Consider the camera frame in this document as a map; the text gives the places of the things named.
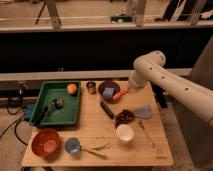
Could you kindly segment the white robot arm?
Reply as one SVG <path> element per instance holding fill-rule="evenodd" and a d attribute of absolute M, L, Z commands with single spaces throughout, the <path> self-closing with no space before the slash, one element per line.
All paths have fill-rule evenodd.
<path fill-rule="evenodd" d="M 139 90 L 152 82 L 213 127 L 213 91 L 169 72 L 163 68 L 165 63 L 166 57 L 161 51 L 136 58 L 129 75 L 129 87 Z"/>

